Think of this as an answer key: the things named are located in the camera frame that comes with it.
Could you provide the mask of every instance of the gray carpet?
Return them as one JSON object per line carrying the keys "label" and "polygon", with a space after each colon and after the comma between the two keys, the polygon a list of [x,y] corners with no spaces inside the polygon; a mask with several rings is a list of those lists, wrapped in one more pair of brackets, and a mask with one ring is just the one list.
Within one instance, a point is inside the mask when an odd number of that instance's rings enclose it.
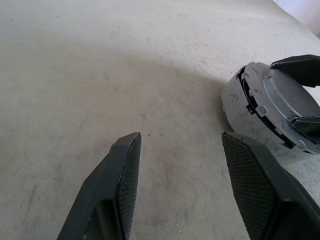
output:
{"label": "gray carpet", "polygon": [[[84,179],[131,132],[132,239],[249,238],[220,92],[249,62],[320,55],[308,29],[271,0],[4,0],[0,33],[1,239],[55,239]],[[288,169],[320,203],[319,159]]]}

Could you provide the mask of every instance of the gray plastic part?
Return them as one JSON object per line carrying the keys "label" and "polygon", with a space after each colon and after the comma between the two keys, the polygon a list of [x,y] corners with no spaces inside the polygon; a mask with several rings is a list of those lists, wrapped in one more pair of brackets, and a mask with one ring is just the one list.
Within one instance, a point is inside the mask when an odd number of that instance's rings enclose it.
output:
{"label": "gray plastic part", "polygon": [[[249,103],[240,80],[237,78],[243,68],[245,69],[241,77],[246,80],[250,88],[249,93],[258,105],[254,114],[251,114],[247,109]],[[269,66],[264,63],[255,62],[251,62],[243,68],[234,75],[221,92],[223,110],[232,129],[238,134],[265,144],[282,166],[306,159],[310,157],[310,153],[319,153],[314,143],[290,126],[291,122],[279,112],[279,109],[268,97],[264,87],[264,79],[268,79],[273,74],[271,71],[274,70],[270,70]],[[295,146],[292,149],[284,146],[285,141],[273,133],[257,114],[260,117],[267,117],[276,127],[275,131],[279,135],[287,137]]]}

